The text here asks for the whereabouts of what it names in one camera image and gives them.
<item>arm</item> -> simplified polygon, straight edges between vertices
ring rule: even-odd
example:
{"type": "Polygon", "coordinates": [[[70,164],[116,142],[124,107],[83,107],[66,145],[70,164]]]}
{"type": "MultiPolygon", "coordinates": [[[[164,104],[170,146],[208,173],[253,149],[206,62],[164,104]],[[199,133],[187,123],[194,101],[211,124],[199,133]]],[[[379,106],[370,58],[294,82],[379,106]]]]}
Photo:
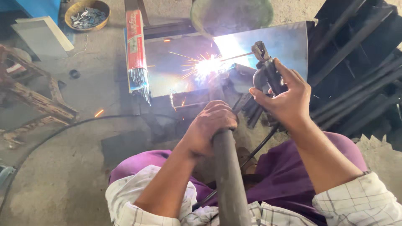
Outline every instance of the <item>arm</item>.
{"type": "Polygon", "coordinates": [[[218,129],[236,127],[236,116],[231,108],[223,101],[211,101],[191,123],[134,205],[158,216],[177,218],[197,160],[203,155],[213,155],[212,136],[218,129]]]}
{"type": "Polygon", "coordinates": [[[274,98],[255,88],[250,93],[288,129],[316,193],[363,175],[310,119],[311,87],[295,70],[286,68],[277,58],[274,62],[289,90],[274,98]]]}

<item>dirty hand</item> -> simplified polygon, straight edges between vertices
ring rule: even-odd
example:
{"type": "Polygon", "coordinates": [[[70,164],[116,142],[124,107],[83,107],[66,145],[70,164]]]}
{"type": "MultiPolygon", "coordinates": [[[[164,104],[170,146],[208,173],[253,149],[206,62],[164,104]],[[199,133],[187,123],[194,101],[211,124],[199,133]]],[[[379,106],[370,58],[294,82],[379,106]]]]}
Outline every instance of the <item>dirty hand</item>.
{"type": "Polygon", "coordinates": [[[211,101],[191,123],[178,146],[195,155],[213,155],[212,136],[219,129],[235,129],[236,116],[223,101],[211,101]]]}
{"type": "Polygon", "coordinates": [[[297,71],[285,67],[278,58],[274,59],[274,63],[289,90],[273,98],[267,97],[256,88],[250,88],[249,91],[257,103],[271,112],[287,129],[292,130],[311,120],[309,116],[311,87],[297,71]]]}

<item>welding cable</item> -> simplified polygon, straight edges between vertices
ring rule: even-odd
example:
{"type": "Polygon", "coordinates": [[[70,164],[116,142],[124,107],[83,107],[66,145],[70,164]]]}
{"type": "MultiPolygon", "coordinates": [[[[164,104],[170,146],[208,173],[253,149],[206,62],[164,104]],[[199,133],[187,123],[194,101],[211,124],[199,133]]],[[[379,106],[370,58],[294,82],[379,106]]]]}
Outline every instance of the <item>welding cable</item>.
{"type": "MultiPolygon", "coordinates": [[[[21,163],[19,163],[19,164],[17,165],[16,170],[15,170],[15,172],[14,172],[13,175],[12,175],[12,178],[11,178],[11,180],[10,180],[10,183],[8,184],[7,190],[6,190],[5,194],[4,194],[4,199],[3,199],[2,205],[1,205],[1,207],[0,207],[0,214],[1,214],[1,212],[3,211],[3,206],[4,206],[4,204],[6,203],[6,198],[7,198],[7,196],[8,196],[8,192],[9,192],[9,190],[10,190],[10,188],[11,188],[11,184],[12,184],[12,182],[14,181],[14,178],[16,177],[16,175],[17,175],[19,169],[21,168],[22,164],[24,164],[24,162],[26,161],[26,159],[29,157],[30,154],[32,154],[33,151],[35,151],[39,146],[41,146],[42,144],[44,144],[46,141],[48,141],[48,140],[50,140],[51,138],[53,138],[53,137],[59,135],[60,133],[62,133],[63,131],[65,131],[65,130],[67,130],[67,129],[69,129],[69,128],[73,128],[73,127],[76,127],[76,126],[78,126],[78,125],[81,125],[81,124],[90,122],[90,121],[96,121],[96,120],[101,120],[101,119],[112,119],[112,118],[133,118],[133,117],[138,117],[138,116],[142,116],[142,115],[143,115],[143,114],[136,114],[136,115],[107,115],[107,116],[102,116],[102,117],[96,117],[96,118],[91,118],[91,119],[82,120],[82,121],[76,122],[76,123],[74,123],[74,124],[71,124],[71,125],[68,125],[68,126],[66,126],[66,127],[63,127],[63,128],[61,128],[61,129],[59,129],[58,131],[54,132],[53,134],[51,134],[50,136],[46,137],[44,140],[42,140],[41,142],[39,142],[38,144],[36,144],[35,146],[33,146],[31,149],[29,149],[29,151],[28,151],[28,153],[27,153],[27,155],[26,155],[26,158],[25,158],[21,163]]],[[[175,121],[179,121],[178,119],[176,119],[176,118],[174,118],[174,117],[171,117],[171,116],[168,116],[168,115],[162,115],[162,114],[154,114],[154,115],[157,116],[157,117],[165,117],[165,118],[168,118],[168,119],[173,119],[173,120],[175,120],[175,121]]]]}
{"type": "MultiPolygon", "coordinates": [[[[271,131],[269,132],[269,134],[265,137],[265,139],[254,149],[254,151],[252,153],[250,153],[250,155],[247,157],[246,161],[240,166],[240,168],[242,168],[247,162],[249,162],[254,156],[255,154],[257,154],[257,152],[269,141],[269,139],[271,139],[271,137],[275,134],[275,132],[278,130],[280,124],[276,124],[271,131]]],[[[208,200],[210,200],[214,195],[216,194],[216,189],[213,190],[207,197],[205,197],[203,200],[197,202],[196,204],[193,205],[193,211],[195,211],[196,209],[200,208],[202,205],[204,205],[208,200]]]]}

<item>white checkered shirt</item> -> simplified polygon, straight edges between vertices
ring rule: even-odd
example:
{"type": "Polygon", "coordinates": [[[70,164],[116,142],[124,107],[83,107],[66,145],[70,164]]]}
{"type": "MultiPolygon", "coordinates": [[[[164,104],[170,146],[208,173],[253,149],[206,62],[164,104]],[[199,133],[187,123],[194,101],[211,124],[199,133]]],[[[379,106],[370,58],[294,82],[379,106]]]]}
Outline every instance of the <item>white checkered shirt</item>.
{"type": "MultiPolygon", "coordinates": [[[[133,205],[160,167],[148,166],[138,174],[113,182],[106,191],[111,219],[116,226],[218,226],[217,207],[204,207],[191,212],[197,201],[194,185],[189,182],[180,216],[157,216],[133,205]]],[[[402,206],[373,172],[314,196],[313,206],[329,226],[401,225],[402,206]]],[[[248,205],[253,226],[313,226],[312,221],[293,211],[253,202],[248,205]]]]}

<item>concrete floor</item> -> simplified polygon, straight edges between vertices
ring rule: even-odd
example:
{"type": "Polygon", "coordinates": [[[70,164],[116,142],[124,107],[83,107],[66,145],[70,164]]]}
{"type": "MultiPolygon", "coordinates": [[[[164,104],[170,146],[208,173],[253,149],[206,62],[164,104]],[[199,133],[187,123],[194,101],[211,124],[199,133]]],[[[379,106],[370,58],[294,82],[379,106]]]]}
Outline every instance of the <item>concrete floor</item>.
{"type": "MultiPolygon", "coordinates": [[[[122,32],[125,27],[124,3],[123,0],[104,1],[111,8],[110,21],[105,28],[97,32],[76,34],[75,49],[69,53],[70,58],[37,63],[67,84],[62,90],[64,100],[80,112],[80,119],[92,118],[100,109],[105,110],[103,115],[138,113],[138,109],[133,109],[129,104],[130,98],[127,95],[122,32]],[[80,71],[81,78],[70,79],[68,72],[71,69],[80,71]]],[[[273,25],[312,20],[323,2],[272,0],[275,11],[273,25]]],[[[402,7],[401,0],[388,2],[402,7]]],[[[187,18],[191,0],[146,0],[145,5],[151,24],[156,25],[187,18]]],[[[19,119],[25,117],[22,113],[15,115],[19,119]]],[[[269,128],[259,123],[252,131],[243,125],[235,134],[237,145],[250,150],[269,131],[269,128]]],[[[20,164],[29,147],[61,127],[55,123],[33,131],[26,137],[29,144],[17,150],[9,150],[6,143],[1,143],[1,162],[7,165],[20,164]]],[[[137,149],[172,149],[178,141],[155,144],[150,129],[139,119],[102,120],[69,129],[35,150],[24,162],[6,199],[0,224],[111,225],[105,189],[110,170],[116,163],[104,158],[101,140],[133,130],[137,131],[138,137],[135,137],[133,152],[128,154],[135,154],[137,149]]],[[[286,134],[276,134],[259,155],[286,139],[286,134]]],[[[359,147],[369,167],[378,171],[390,190],[397,193],[402,180],[391,178],[400,175],[395,169],[402,160],[402,154],[393,152],[387,144],[375,140],[362,139],[359,147]],[[386,151],[377,154],[380,149],[386,151]]],[[[399,193],[398,197],[402,199],[402,194],[399,193]]]]}

